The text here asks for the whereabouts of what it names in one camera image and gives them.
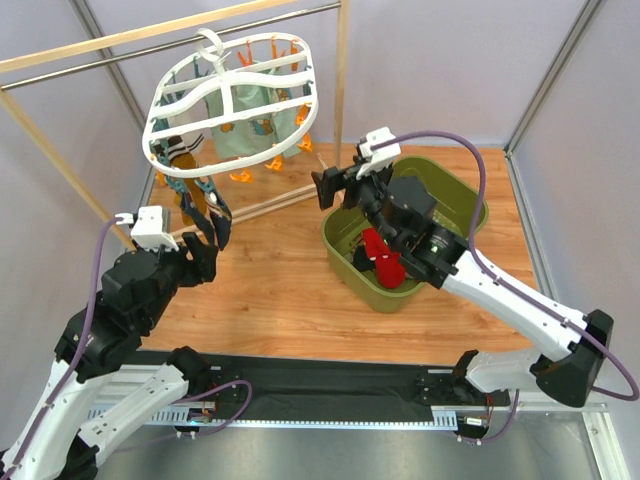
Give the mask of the navy blue sock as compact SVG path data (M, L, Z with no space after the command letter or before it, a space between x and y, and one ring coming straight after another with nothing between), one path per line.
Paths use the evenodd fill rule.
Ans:
M232 228L232 213L217 192L205 194L209 217L214 227L218 248L224 250L229 243Z
M191 219L192 224L197 230L203 232L206 236L211 236L213 234L213 225L197 208L190 193L183 192L181 194L180 208L182 213Z

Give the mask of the wooden drying rack frame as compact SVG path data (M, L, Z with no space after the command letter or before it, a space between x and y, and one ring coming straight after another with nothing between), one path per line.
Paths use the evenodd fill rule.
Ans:
M276 29L310 46L320 110L313 130L331 131L337 15L318 1L272 9ZM67 1L5 1L1 55L9 59L88 37ZM105 68L16 89L12 97L51 141L71 169L112 213L130 210L142 196L150 166L141 131ZM8 114L1 117L1 259L21 255L90 256L101 220Z

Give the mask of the white round clip hanger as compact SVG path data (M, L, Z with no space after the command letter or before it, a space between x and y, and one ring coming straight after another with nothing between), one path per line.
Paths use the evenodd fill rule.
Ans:
M309 45L299 36L273 32L222 41L212 30L201 28L194 53L159 81L142 134L142 150L153 168L172 178L204 178L243 170L279 155L294 154L305 144L319 109L317 83ZM262 86L290 89L291 100L271 100L266 106L235 113L231 87ZM210 133L213 127L253 116L298 107L298 129L286 140L248 157L221 160L202 167L180 167L170 162L168 140L190 131ZM193 122L170 128L168 119L188 113Z

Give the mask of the white sock black stripes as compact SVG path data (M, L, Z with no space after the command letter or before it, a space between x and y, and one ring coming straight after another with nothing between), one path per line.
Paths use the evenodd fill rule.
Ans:
M168 125L170 128L190 124L192 122L193 119L186 112L180 113L168 119ZM169 161L173 162L175 157L186 153L190 153L192 155L198 154L204 145L204 140L204 135L200 130L190 131L177 136L172 136L168 140Z

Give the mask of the mint green cartoon sock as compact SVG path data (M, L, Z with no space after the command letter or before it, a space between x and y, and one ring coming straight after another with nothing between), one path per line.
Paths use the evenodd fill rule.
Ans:
M275 89L271 93L272 100L287 101L291 100L293 95L290 89ZM298 129L296 118L298 115L298 107L284 109L276 112L271 116L273 126L273 137L277 143L286 140L292 133Z

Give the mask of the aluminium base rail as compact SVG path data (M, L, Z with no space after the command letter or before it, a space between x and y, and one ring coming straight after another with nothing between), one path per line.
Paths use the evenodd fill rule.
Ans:
M156 408L147 425L204 430L233 414L236 427L455 430L488 424L493 413L573 413L542 392L496 391L465 402L448 369L416 365L326 363L276 367L240 363L214 370L228 388L210 400Z

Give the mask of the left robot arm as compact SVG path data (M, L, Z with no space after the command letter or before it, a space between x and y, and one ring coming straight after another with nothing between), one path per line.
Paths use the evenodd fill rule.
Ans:
M92 479L157 411L212 385L210 363L185 346L141 386L95 420L90 408L155 328L181 287L214 280L218 248L193 233L183 244L137 247L95 276L87 306L54 349L45 390L28 425L2 453L4 479Z

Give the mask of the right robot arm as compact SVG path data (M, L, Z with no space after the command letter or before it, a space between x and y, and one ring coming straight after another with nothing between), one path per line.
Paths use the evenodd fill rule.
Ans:
M598 347L608 343L612 318L562 306L489 263L468 239L434 219L437 201L419 178L395 177L391 168L363 177L357 171L312 173L322 209L343 192L343 207L361 211L409 276L482 307L532 344L502 353L465 352L453 370L455 394L469 399L539 389L563 405L584 406L604 361Z

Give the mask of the olive green plastic basket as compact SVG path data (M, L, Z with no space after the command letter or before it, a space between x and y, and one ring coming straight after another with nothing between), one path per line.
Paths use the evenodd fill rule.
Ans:
M477 201L474 188L426 157L409 156L394 164L394 177L415 176L437 202L433 218L443 227L467 237ZM353 265L362 231L370 224L357 208L334 208L322 222L321 238L335 275L371 309L395 313L403 309L424 285L408 277L394 289L384 288L374 270L361 272Z

